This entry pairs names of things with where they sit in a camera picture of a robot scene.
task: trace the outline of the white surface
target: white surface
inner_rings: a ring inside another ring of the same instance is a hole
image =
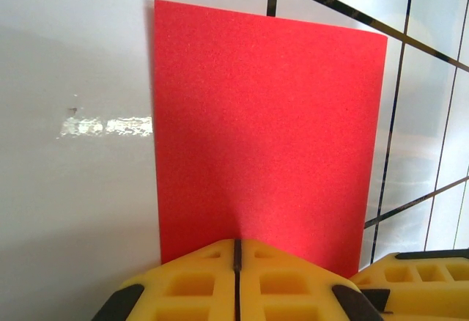
[[[175,1],[260,15],[267,3]],[[407,0],[342,1],[403,29]],[[414,2],[413,34],[453,51],[465,0],[449,8],[443,2],[436,11],[444,14],[430,20],[419,16],[426,1]],[[278,0],[278,16],[368,29],[307,0]],[[123,279],[158,264],[151,36],[152,0],[0,0],[0,319],[90,320]],[[468,63],[466,38],[462,60]],[[453,69],[411,50],[384,211],[435,184]],[[390,40],[368,218],[377,209],[398,57],[399,42]],[[465,131],[458,128],[465,122],[461,103],[451,113],[449,144]],[[409,239],[421,242],[427,208],[421,203],[383,222],[377,257],[420,248]],[[466,199],[459,245],[467,244],[468,212]],[[365,231],[362,265],[373,233],[374,227]]]
[[[424,250],[432,200],[426,200],[380,223],[374,260],[394,252]]]
[[[382,213],[434,190],[453,73],[406,46]]]
[[[466,1],[412,0],[407,33],[456,59]]]
[[[438,188],[466,177],[469,166],[469,73],[458,70],[441,158]]]
[[[453,249],[464,183],[438,194],[433,204],[427,250]]]

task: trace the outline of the red foam sheet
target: red foam sheet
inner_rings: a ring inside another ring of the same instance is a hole
[[[358,269],[382,35],[155,2],[163,262],[256,238]]]

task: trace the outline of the grid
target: grid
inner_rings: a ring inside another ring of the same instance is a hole
[[[389,125],[388,142],[387,142],[387,147],[386,147],[385,162],[384,162],[383,175],[382,175],[382,180],[381,180],[380,198],[379,198],[379,202],[378,202],[378,205],[377,205],[377,214],[376,214],[376,217],[368,220],[365,223],[364,229],[369,228],[369,227],[374,227],[374,239],[373,239],[373,244],[372,244],[372,253],[371,253],[371,260],[370,260],[370,263],[373,263],[374,255],[375,255],[375,252],[376,252],[377,236],[378,236],[378,231],[379,231],[379,228],[380,228],[380,222],[383,222],[384,220],[389,219],[390,217],[395,216],[396,214],[401,213],[404,210],[407,210],[411,207],[414,207],[414,206],[426,201],[427,199],[431,199],[432,203],[431,203],[431,209],[430,209],[430,214],[429,214],[429,220],[428,220],[428,224],[427,224],[427,228],[426,228],[426,238],[425,238],[425,244],[424,244],[424,249],[426,250],[427,241],[428,241],[428,237],[429,237],[430,224],[432,222],[433,209],[434,209],[434,206],[435,206],[435,197],[438,194],[440,194],[444,191],[447,191],[447,190],[449,190],[449,189],[451,189],[451,188],[453,188],[453,187],[455,187],[459,184],[464,183],[464,191],[463,191],[463,195],[462,195],[462,201],[461,201],[461,205],[459,206],[459,218],[458,218],[458,226],[457,226],[459,228],[459,221],[460,221],[460,218],[461,218],[462,203],[464,201],[465,189],[466,189],[466,186],[467,186],[467,182],[469,180],[469,167],[468,167],[468,171],[466,172],[465,177],[463,177],[463,178],[461,178],[461,179],[459,179],[455,182],[452,182],[452,183],[450,183],[446,186],[443,186],[442,188],[437,189],[437,182],[438,182],[438,177],[440,175],[440,167],[441,167],[441,163],[442,163],[443,149],[444,149],[445,140],[446,140],[446,131],[448,130],[448,120],[449,120],[450,111],[451,111],[451,104],[452,104],[452,101],[453,101],[454,85],[455,85],[455,81],[456,81],[456,77],[457,77],[457,72],[458,72],[459,69],[464,70],[466,72],[469,72],[469,66],[467,66],[466,64],[463,64],[459,61],[459,58],[460,58],[460,55],[461,55],[462,39],[463,39],[463,34],[464,34],[464,29],[465,29],[466,17],[467,17],[467,13],[468,13],[469,0],[467,0],[466,5],[465,5],[465,14],[464,14],[464,20],[463,20],[463,23],[462,23],[461,35],[460,35],[460,39],[459,39],[459,49],[458,49],[456,59],[453,59],[450,56],[447,56],[444,53],[442,53],[440,51],[437,51],[436,49],[424,44],[423,42],[418,41],[418,40],[416,40],[416,39],[414,39],[414,38],[407,35],[407,28],[409,26],[410,7],[411,7],[411,4],[412,4],[412,0],[407,0],[407,10],[406,10],[405,25],[404,25],[403,32],[400,32],[400,31],[390,27],[389,25],[384,24],[383,22],[378,21],[378,20],[374,19],[373,17],[371,17],[371,16],[369,16],[369,15],[367,15],[367,14],[365,14],[365,13],[359,11],[359,10],[356,10],[355,8],[353,8],[353,7],[347,5],[347,4],[345,4],[345,3],[343,3],[339,0],[312,0],[312,1],[315,1],[319,4],[322,4],[322,5],[324,5],[328,8],[331,8],[332,10],[337,11],[337,12],[343,14],[343,15],[346,15],[347,17],[352,18],[352,19],[354,19],[354,20],[356,20],[360,23],[364,23],[367,26],[370,26],[373,29],[376,29],[379,32],[382,32],[382,33],[388,35],[389,37],[393,37],[393,38],[395,38],[395,39],[397,39],[401,42],[401,49],[400,49],[400,56],[399,56],[399,66],[398,66],[398,69],[397,69],[396,86],[395,86],[395,89],[394,89],[394,101],[393,101],[392,111],[391,111],[391,121],[390,121],[390,125]],[[267,0],[267,15],[268,16],[275,17],[276,16],[276,8],[277,8],[277,0]],[[392,138],[393,138],[394,121],[396,119],[396,106],[397,106],[397,102],[398,102],[399,85],[400,85],[401,74],[402,74],[402,62],[403,62],[403,59],[404,59],[404,52],[405,52],[406,45],[413,46],[414,48],[417,48],[418,50],[420,50],[420,51],[422,51],[426,54],[429,54],[433,57],[436,57],[437,59],[442,60],[447,64],[455,66],[455,68],[454,68],[454,75],[453,75],[452,83],[451,83],[451,94],[450,94],[450,97],[449,97],[448,110],[447,110],[447,113],[446,113],[446,122],[445,122],[444,131],[443,131],[443,140],[442,140],[442,144],[441,144],[441,148],[440,148],[440,157],[439,157],[439,161],[438,161],[438,167],[437,167],[437,174],[436,174],[434,189],[433,189],[432,192],[427,193],[426,195],[423,195],[423,196],[421,196],[417,199],[414,199],[410,202],[402,203],[397,208],[394,208],[394,209],[382,214],[381,209],[382,209],[382,205],[383,205],[383,195],[384,195],[384,191],[385,191],[386,175],[387,175],[387,172],[388,172],[389,156],[390,156],[390,153],[391,153],[391,142],[392,142]]]

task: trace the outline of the black grid line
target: black grid line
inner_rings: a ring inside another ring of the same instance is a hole
[[[438,59],[443,60],[444,62],[448,62],[449,64],[452,64],[455,67],[458,67],[462,70],[465,70],[466,72],[469,72],[469,66],[467,66],[466,64],[463,64],[460,61],[457,61],[456,59],[453,59],[450,56],[447,56],[444,53],[439,52],[435,50],[434,48],[412,37],[407,36],[407,34],[400,32],[399,30],[392,28],[389,25],[377,19],[374,19],[373,17],[359,10],[356,10],[355,8],[349,6],[348,4],[345,4],[339,0],[312,0],[312,1],[315,1],[326,7],[329,7],[334,11],[337,11],[343,15],[346,15],[349,18],[355,19],[356,21],[359,21],[363,24],[366,24],[367,26],[370,26],[373,29],[378,30],[379,32],[382,32],[384,34],[389,35],[390,37],[400,40],[406,43],[407,45],[411,45],[414,48],[417,48],[418,50],[423,51],[426,54],[430,54]]]
[[[404,31],[403,32],[400,32],[400,31],[390,27],[389,25],[387,25],[387,24],[385,24],[385,23],[383,23],[379,20],[376,20],[373,17],[371,17],[371,16],[369,16],[369,15],[367,15],[367,14],[365,14],[365,13],[359,11],[359,10],[356,10],[355,8],[353,8],[353,7],[347,5],[347,4],[345,4],[345,3],[343,3],[339,0],[312,0],[312,1],[315,1],[319,4],[322,4],[326,7],[330,8],[330,9],[336,11],[336,12],[339,12],[343,15],[346,15],[347,17],[352,18],[352,19],[354,19],[358,22],[366,24],[367,26],[370,26],[373,29],[378,30],[379,32],[387,34],[388,36],[393,37],[393,38],[401,41],[401,43],[402,43],[401,53],[400,53],[400,56],[399,56],[399,67],[398,67],[397,78],[396,78],[394,103],[393,103],[393,110],[392,110],[392,113],[391,113],[390,130],[389,130],[389,136],[388,136],[388,146],[387,146],[387,150],[386,150],[385,167],[383,169],[383,181],[382,181],[382,185],[381,185],[380,201],[378,203],[377,217],[373,218],[372,220],[367,221],[365,223],[365,227],[364,227],[366,229],[366,228],[369,228],[369,227],[375,225],[374,240],[373,240],[373,246],[372,246],[372,258],[371,258],[371,263],[373,263],[374,253],[375,253],[375,250],[376,250],[376,240],[377,240],[379,222],[384,221],[385,219],[390,218],[390,217],[392,217],[392,216],[394,216],[398,213],[401,213],[402,211],[407,210],[407,209],[409,209],[409,208],[411,208],[411,207],[413,207],[413,206],[415,206],[415,205],[417,205],[421,202],[424,202],[427,199],[433,198],[433,200],[432,200],[432,208],[433,208],[433,203],[434,203],[435,197],[438,194],[440,194],[444,191],[447,191],[448,189],[451,189],[454,186],[459,185],[463,182],[465,183],[465,188],[467,186],[467,182],[469,180],[469,169],[468,169],[468,174],[466,175],[466,177],[464,177],[460,180],[457,180],[456,182],[453,182],[449,185],[446,185],[445,187],[442,187],[438,190],[436,189],[436,187],[437,187],[437,179],[436,179],[435,189],[434,189],[433,192],[428,193],[424,196],[421,196],[420,198],[412,200],[411,202],[408,202],[407,204],[403,204],[403,205],[401,205],[401,206],[399,206],[399,207],[397,207],[397,208],[395,208],[395,209],[381,215],[381,210],[380,209],[381,209],[381,206],[382,206],[382,203],[383,203],[385,178],[386,178],[386,173],[387,173],[389,154],[390,154],[390,150],[391,150],[392,131],[393,131],[393,128],[394,128],[394,120],[395,120],[395,115],[396,115],[396,104],[397,104],[397,100],[398,100],[398,96],[399,96],[399,84],[400,84],[400,77],[401,77],[401,73],[402,73],[402,61],[404,59],[405,46],[406,45],[411,45],[414,48],[417,48],[418,50],[420,50],[420,51],[422,51],[426,54],[429,54],[433,57],[436,57],[436,58],[438,58],[438,59],[440,59],[444,62],[447,62],[447,63],[455,66],[456,68],[455,68],[454,80],[456,78],[456,72],[457,72],[458,68],[469,72],[469,67],[466,64],[461,63],[461,61],[459,60],[461,47],[462,47],[462,35],[463,35],[463,32],[464,32],[466,16],[467,16],[467,13],[468,13],[469,0],[466,4],[466,11],[465,11],[465,17],[464,17],[464,21],[463,21],[463,25],[462,25],[462,34],[461,34],[461,40],[460,40],[460,44],[459,44],[459,51],[458,51],[457,59],[452,59],[451,57],[445,55],[444,53],[441,53],[441,52],[435,50],[434,48],[422,43],[421,41],[418,41],[418,40],[416,40],[412,37],[409,37],[407,35],[407,28],[408,28],[409,17],[410,17],[410,5],[411,5],[412,0],[407,0],[407,12],[406,12],[405,26],[404,26]],[[276,16],[276,5],[277,5],[277,0],[267,0],[267,15],[273,16],[273,17]],[[451,110],[451,100],[452,100],[452,95],[453,95],[453,91],[454,91],[454,80],[453,80],[453,85],[451,87],[450,105],[448,106],[448,115],[446,117],[446,125],[445,125],[444,134],[443,134],[443,143],[442,143],[442,148],[441,148],[440,160],[439,160],[439,164],[438,164],[437,176],[438,176],[439,171],[440,171],[440,164],[441,164],[441,158],[442,158],[443,146],[444,146],[444,138],[446,137],[446,129],[447,129],[447,126],[448,126],[448,117],[449,117],[449,112]]]
[[[457,180],[456,182],[448,184],[448,185],[446,185],[446,186],[444,186],[444,187],[442,187],[442,188],[440,188],[436,191],[433,191],[431,193],[425,194],[425,195],[421,196],[420,198],[417,198],[415,200],[412,200],[411,202],[408,202],[407,204],[403,204],[399,207],[396,207],[395,209],[392,209],[392,210],[390,210],[386,213],[383,213],[382,215],[378,215],[377,217],[372,218],[371,220],[369,220],[365,223],[365,229],[367,229],[371,226],[374,226],[375,224],[378,224],[379,222],[384,221],[387,218],[390,218],[394,215],[397,215],[398,213],[401,213],[404,210],[410,209],[411,207],[416,206],[417,204],[420,204],[421,202],[424,202],[427,199],[431,199],[431,198],[437,196],[438,194],[441,194],[442,192],[447,191],[448,189],[451,189],[451,188],[455,187],[456,185],[467,182],[468,180],[469,180],[469,177],[461,178],[460,180]]]
[[[462,38],[464,37],[464,27],[466,25],[466,18],[468,16],[468,5],[469,5],[469,0],[466,1],[466,10],[464,12],[464,20],[462,21],[462,29],[461,29],[461,39],[459,40],[459,49],[457,51],[457,60],[459,61],[459,58],[461,56],[461,47],[462,47]],[[435,178],[435,188],[434,191],[436,191],[437,186],[438,186],[438,178],[440,176],[440,168],[441,168],[441,159],[443,158],[443,150],[445,148],[445,140],[446,140],[446,131],[448,130],[448,121],[449,121],[449,114],[451,113],[451,104],[453,103],[453,93],[454,93],[454,84],[456,82],[456,76],[457,76],[457,68],[454,69],[454,74],[453,74],[453,83],[451,84],[451,94],[449,96],[449,103],[448,103],[448,113],[446,115],[446,121],[445,121],[445,130],[443,131],[443,140],[441,142],[441,151],[440,151],[440,159],[438,160],[438,169],[437,169],[437,176]],[[435,197],[433,196],[432,199],[432,206],[430,208],[430,217],[428,218],[428,227],[426,228],[426,235],[425,235],[425,244],[424,244],[424,250],[426,250],[426,245],[428,243],[428,234],[430,233],[430,224],[432,223],[432,216],[433,216],[433,207],[435,206]]]
[[[466,172],[466,177],[467,176],[469,176],[469,166],[468,166],[468,171]],[[468,182],[466,181],[466,183],[464,183],[464,190],[462,191],[461,206],[459,207],[459,215],[457,216],[456,234],[454,235],[453,249],[456,248],[457,233],[459,231],[459,223],[461,222],[462,206],[464,204],[464,198],[466,196],[467,187],[468,187]]]

